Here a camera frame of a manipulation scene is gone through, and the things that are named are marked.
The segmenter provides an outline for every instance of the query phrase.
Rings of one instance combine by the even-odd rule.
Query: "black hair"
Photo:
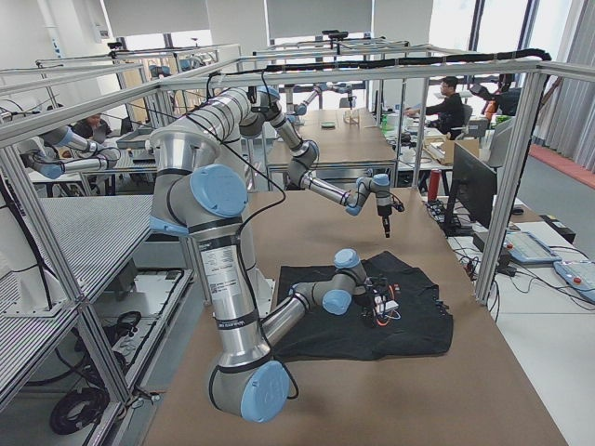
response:
[[[454,76],[446,76],[443,78],[443,82],[452,88],[456,88],[458,85],[458,79]]]

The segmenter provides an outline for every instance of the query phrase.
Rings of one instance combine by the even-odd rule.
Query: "cardboard box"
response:
[[[467,149],[467,151],[479,158],[480,141],[478,139],[447,139],[444,142],[431,142],[426,147],[426,152],[438,163],[451,165],[455,157],[455,144]]]

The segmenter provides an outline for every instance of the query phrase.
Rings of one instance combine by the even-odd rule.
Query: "person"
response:
[[[73,125],[73,132],[85,139],[93,139],[101,144],[112,130],[108,123],[101,119],[101,114],[98,113],[78,121]]]
[[[462,127],[465,123],[465,112],[463,109],[463,102],[461,97],[456,92],[458,79],[454,76],[446,76],[442,79],[440,84],[440,92],[445,99],[438,105],[426,107],[426,114],[438,114],[438,121],[436,128],[445,135],[450,134],[450,139],[455,139],[460,135],[461,130],[453,130],[457,127]],[[405,109],[407,116],[415,116],[419,113],[419,109]]]

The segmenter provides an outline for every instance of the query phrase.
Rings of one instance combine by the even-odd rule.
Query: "seated person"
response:
[[[453,130],[453,128],[462,127],[465,122],[465,112],[463,110],[463,102],[461,97],[456,92],[456,85],[458,79],[454,76],[446,76],[440,84],[440,92],[445,96],[442,103],[426,107],[426,114],[438,114],[438,121],[436,128],[445,135],[450,133],[450,139],[455,139],[460,135],[460,130]],[[407,116],[415,116],[419,113],[419,109],[405,109]]]
[[[101,114],[94,114],[73,125],[73,132],[85,139],[93,139],[102,144],[112,130],[108,123],[101,119]]]

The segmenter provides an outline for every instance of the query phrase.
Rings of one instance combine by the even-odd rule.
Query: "robot end effector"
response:
[[[50,179],[56,179],[69,172],[109,169],[114,167],[120,158],[119,150],[106,148],[98,142],[85,139],[75,134],[66,125],[50,130],[39,137],[51,146],[68,147],[78,154],[76,159],[62,161],[55,154],[47,154],[35,143],[21,143],[20,158],[25,166]]]

